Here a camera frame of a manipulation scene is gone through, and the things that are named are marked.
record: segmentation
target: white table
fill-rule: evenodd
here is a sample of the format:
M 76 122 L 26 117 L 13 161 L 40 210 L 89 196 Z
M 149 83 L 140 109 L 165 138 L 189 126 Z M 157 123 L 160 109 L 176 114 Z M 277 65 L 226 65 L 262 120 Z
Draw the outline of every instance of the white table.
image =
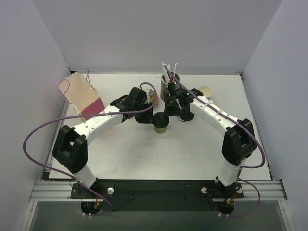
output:
M 90 74 L 92 85 L 107 106 L 112 100 L 129 94 L 134 86 L 151 82 L 160 92 L 160 79 L 156 74 Z M 240 76 L 180 75 L 181 82 L 189 89 L 201 85 L 213 89 L 211 99 L 227 113 L 239 119 L 248 118 L 254 124 Z M 164 102 L 154 108 L 163 111 Z M 68 116 L 76 115 L 72 106 Z M 81 123 L 80 119 L 65 121 L 68 126 Z M 164 134 L 154 131 L 153 125 L 138 124 L 134 119 L 116 125 L 95 139 L 88 147 L 88 166 L 99 179 L 142 180 L 213 180 L 222 164 L 223 138 L 204 120 L 195 116 L 190 122 L 181 122 L 175 116 Z M 261 163 L 257 149 L 246 165 Z M 52 167 L 68 172 L 57 160 Z M 49 177 L 68 178 L 51 171 Z M 244 169 L 241 178 L 246 180 L 271 180 L 268 167 Z

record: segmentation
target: cable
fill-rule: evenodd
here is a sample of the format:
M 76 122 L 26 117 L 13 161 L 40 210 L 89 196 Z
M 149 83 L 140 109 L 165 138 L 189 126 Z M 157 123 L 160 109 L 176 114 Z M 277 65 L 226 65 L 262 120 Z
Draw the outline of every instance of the cable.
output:
M 255 185 L 253 185 L 252 183 L 246 181 L 246 180 L 243 180 L 241 178 L 239 178 L 240 181 L 242 182 L 245 182 L 246 184 L 249 184 L 251 185 L 253 188 L 255 188 L 256 192 L 258 193 L 258 203 L 256 205 L 256 207 L 253 209 L 253 210 L 250 210 L 249 212 L 246 212 L 246 213 L 242 213 L 242 214 L 239 214 L 239 215 L 227 215 L 227 214 L 223 214 L 223 213 L 220 213 L 222 214 L 223 216 L 226 216 L 226 217 L 229 217 L 229 218 L 241 218 L 241 217 L 244 217 L 244 216 L 247 216 L 251 213 L 254 213 L 260 206 L 260 203 L 261 203 L 261 195 L 260 195 L 260 191 L 257 189 L 257 187 Z
M 169 69 L 167 68 L 166 65 L 164 67 L 167 70 L 168 75 L 170 75 L 174 79 L 174 81 L 176 81 L 181 87 L 183 87 L 185 90 L 187 90 L 187 92 L 189 94 L 191 94 L 200 103 L 205 104 L 205 102 L 203 100 L 199 99 L 192 91 L 190 91 L 187 87 L 185 87 L 178 79 L 174 78 L 173 74 L 169 71 Z M 238 123 L 235 120 L 233 120 L 233 119 L 229 118 L 228 116 L 224 115 L 223 113 L 218 111 L 212 105 L 208 104 L 207 106 L 209 108 L 211 108 L 214 112 L 218 113 L 220 116 L 224 117 L 225 119 L 231 121 L 232 123 L 234 123 L 237 126 L 239 126 L 241 129 L 243 129 L 248 134 L 248 136 L 256 143 L 256 145 L 258 146 L 259 150 L 261 151 L 261 155 L 262 155 L 262 162 L 261 162 L 261 164 L 256 165 L 256 166 L 241 166 L 241 168 L 259 168 L 259 167 L 262 167 L 265 164 L 265 153 L 264 153 L 264 150 L 263 150 L 261 144 L 256 140 L 256 138 L 243 125 L 241 125 L 240 123 Z
M 54 123 L 54 122 L 58 122 L 58 121 L 61 121 L 61 120 L 66 120 L 66 119 L 75 119 L 75 118 L 82 118 L 82 117 L 85 117 L 85 116 L 105 116 L 105 115 L 120 115 L 120 114 L 135 114 L 135 113 L 142 113 L 142 112 L 146 112 L 147 110 L 150 110 L 151 108 L 153 108 L 153 106 L 155 105 L 156 101 L 157 101 L 157 92 L 156 92 L 156 89 L 155 87 L 151 84 L 151 83 L 148 83 L 148 82 L 143 82 L 140 84 L 140 87 L 144 84 L 147 84 L 147 85 L 150 85 L 154 92 L 155 92 L 155 100 L 153 102 L 153 104 L 151 106 L 149 106 L 148 108 L 146 109 L 143 109 L 143 110 L 140 110 L 140 111 L 133 111 L 133 112 L 110 112 L 110 113 L 101 113 L 101 114 L 90 114 L 90 115 L 74 115 L 74 116 L 67 116 L 67 117 L 62 117 L 62 118 L 58 118 L 58 119 L 53 119 L 53 120 L 50 120 L 46 123 L 43 123 L 41 125 L 39 125 L 38 127 L 36 127 L 35 129 L 33 129 L 25 138 L 24 142 L 23 142 L 23 150 L 24 150 L 24 153 L 26 155 L 26 157 L 31 160 L 33 163 L 39 165 L 39 166 L 42 166 L 44 168 L 47 168 L 47 169 L 50 169 L 50 170 L 53 170 L 53 171 L 56 171 L 56 172 L 60 172 L 64 175 L 67 175 L 69 176 L 70 178 L 74 179 L 80 186 L 84 187 L 86 190 L 90 191 L 91 193 L 93 193 L 94 195 L 96 196 L 99 196 L 100 198 L 102 198 L 104 201 L 107 202 L 108 205 L 110 205 L 111 207 L 111 210 L 108 210 L 108 211 L 103 211 L 103 212 L 99 212 L 99 213 L 96 213 L 96 214 L 92 214 L 92 216 L 97 216 L 97 215 L 102 215 L 102 214 L 106 214 L 106 213 L 110 213 L 113 211 L 113 205 L 106 199 L 104 198 L 102 195 L 99 195 L 97 192 L 95 192 L 94 190 L 90 189 L 89 187 L 87 187 L 86 185 L 84 185 L 83 183 L 81 183 L 80 181 L 78 181 L 78 179 L 76 177 L 74 177 L 73 175 L 69 174 L 69 173 L 66 173 L 62 170 L 59 170 L 59 169 L 56 169 L 56 168 L 53 168 L 53 167 L 50 167 L 48 165 L 45 165 L 45 164 L 42 164 L 41 162 L 33 159 L 30 154 L 28 153 L 27 149 L 26 149 L 26 144 L 27 144 L 27 141 L 29 140 L 29 138 L 36 132 L 38 131 L 39 129 L 41 129 L 42 127 L 48 125 L 48 124 L 51 124 L 51 123 Z

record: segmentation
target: gray wall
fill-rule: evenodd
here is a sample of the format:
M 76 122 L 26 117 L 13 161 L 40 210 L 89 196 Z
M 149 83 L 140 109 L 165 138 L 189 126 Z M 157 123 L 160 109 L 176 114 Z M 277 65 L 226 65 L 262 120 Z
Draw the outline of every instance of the gray wall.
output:
M 244 87 L 296 230 L 308 228 L 308 1 L 284 0 L 244 70 Z
M 243 71 L 281 0 L 34 0 L 72 70 Z
M 41 168 L 22 150 L 25 136 L 60 114 L 56 83 L 68 68 L 31 0 L 0 3 L 0 230 L 19 230 Z M 46 161 L 55 126 L 38 132 L 28 149 Z

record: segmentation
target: purple cable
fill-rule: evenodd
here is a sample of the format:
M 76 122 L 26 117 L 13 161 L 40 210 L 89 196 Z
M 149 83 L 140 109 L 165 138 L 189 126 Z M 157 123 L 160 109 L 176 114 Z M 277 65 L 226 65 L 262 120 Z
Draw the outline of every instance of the purple cable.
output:
M 248 211 L 246 213 L 242 213 L 242 214 L 239 214 L 239 215 L 228 215 L 227 216 L 227 214 L 220 213 L 220 214 L 222 214 L 222 215 L 224 215 L 226 217 L 229 217 L 229 218 L 241 218 L 241 217 L 244 217 L 246 215 L 249 215 L 249 214 L 255 212 L 259 208 L 260 203 L 261 203 L 261 195 L 260 195 L 260 191 L 257 189 L 257 187 L 255 185 L 253 185 L 252 183 L 250 183 L 250 182 L 248 182 L 246 180 L 243 180 L 241 178 L 239 178 L 239 180 L 242 181 L 242 182 L 245 182 L 246 184 L 249 184 L 249 185 L 251 185 L 252 187 L 255 188 L 256 192 L 258 193 L 258 203 L 257 203 L 256 207 L 253 210 L 250 210 L 250 211 Z
M 46 125 L 48 125 L 48 124 L 57 122 L 57 121 L 65 120 L 65 119 L 82 118 L 82 117 L 85 117 L 85 116 L 91 116 L 91 117 L 93 117 L 93 116 L 105 116 L 106 114 L 108 114 L 108 115 L 119 115 L 119 114 L 131 114 L 131 113 L 142 113 L 142 112 L 146 112 L 147 110 L 150 110 L 151 108 L 154 107 L 154 105 L 155 105 L 155 103 L 156 103 L 156 101 L 157 101 L 157 92 L 156 92 L 155 87 L 154 87 L 151 83 L 148 83 L 148 82 L 143 82 L 143 83 L 141 83 L 141 84 L 140 84 L 140 87 L 141 87 L 142 85 L 144 85 L 144 84 L 150 85 L 150 86 L 153 88 L 153 90 L 154 90 L 154 92 L 155 92 L 155 95 L 156 95 L 153 104 L 152 104 L 150 107 L 146 108 L 146 109 L 143 109 L 143 110 L 140 110 L 140 111 L 133 111 L 133 112 L 110 112 L 110 113 L 90 114 L 90 115 L 79 115 L 79 116 L 78 116 L 78 115 L 74 115 L 74 116 L 68 116 L 68 117 L 62 117 L 62 118 L 58 118 L 58 119 L 53 119 L 53 120 L 50 120 L 50 121 L 48 121 L 48 122 L 46 122 L 46 123 L 43 123 L 43 124 L 39 125 L 39 126 L 36 127 L 35 129 L 33 129 L 33 130 L 26 136 L 26 138 L 25 138 L 25 140 L 24 140 L 24 143 L 23 143 L 23 150 L 24 150 L 24 153 L 25 153 L 26 157 L 28 157 L 28 159 L 30 159 L 32 162 L 34 162 L 35 164 L 37 164 L 37 165 L 39 165 L 39 166 L 48 168 L 48 169 L 53 170 L 53 171 L 56 171 L 56 172 L 60 172 L 60 173 L 62 173 L 62 174 L 64 174 L 64 175 L 67 175 L 67 176 L 71 177 L 71 178 L 74 179 L 79 185 L 81 185 L 81 186 L 84 187 L 86 190 L 90 191 L 91 193 L 95 194 L 96 196 L 102 198 L 104 201 L 107 202 L 108 205 L 110 205 L 111 210 L 99 212 L 99 213 L 96 213 L 96 214 L 92 214 L 92 216 L 97 216 L 97 215 L 102 215 L 102 214 L 105 214 L 105 213 L 110 213 L 110 212 L 112 212 L 112 211 L 113 211 L 113 205 L 112 205 L 106 198 L 104 198 L 102 195 L 98 194 L 97 192 L 95 192 L 94 190 L 90 189 L 89 187 L 87 187 L 87 186 L 84 185 L 83 183 L 79 182 L 78 179 L 75 178 L 73 175 L 68 174 L 68 173 L 66 173 L 66 172 L 64 172 L 64 171 L 62 171 L 62 170 L 59 170 L 59 169 L 50 167 L 50 166 L 48 166 L 48 165 L 42 164 L 42 163 L 40 163 L 39 161 L 33 159 L 33 158 L 29 155 L 29 153 L 28 153 L 28 151 L 27 151 L 27 149 L 26 149 L 27 141 L 28 141 L 28 139 L 29 139 L 36 131 L 38 131 L 38 130 L 41 129 L 42 127 L 44 127 L 44 126 L 46 126 Z
M 180 84 L 181 87 L 183 87 L 185 90 L 187 90 L 188 93 L 191 94 L 193 97 L 195 97 L 196 100 L 198 100 L 200 103 L 205 104 L 205 102 L 203 100 L 199 99 L 192 91 L 188 90 L 188 88 L 185 87 L 179 80 L 174 78 L 173 74 L 169 71 L 169 69 L 167 68 L 166 65 L 165 65 L 165 69 L 167 70 L 169 76 L 174 79 L 174 81 L 176 81 L 178 84 Z M 265 164 L 265 153 L 263 151 L 263 148 L 262 148 L 261 144 L 256 140 L 256 138 L 243 125 L 241 125 L 240 123 L 238 123 L 235 120 L 233 120 L 233 119 L 229 118 L 228 116 L 224 115 L 223 113 L 218 111 L 215 107 L 211 106 L 210 104 L 208 104 L 207 106 L 209 108 L 211 108 L 214 112 L 218 113 L 220 116 L 224 117 L 225 119 L 231 121 L 232 123 L 234 123 L 237 126 L 239 126 L 241 129 L 243 129 L 248 134 L 248 136 L 256 143 L 258 148 L 260 149 L 261 155 L 262 155 L 262 162 L 261 162 L 261 164 L 256 165 L 256 166 L 241 166 L 241 168 L 259 168 L 259 167 L 262 167 Z

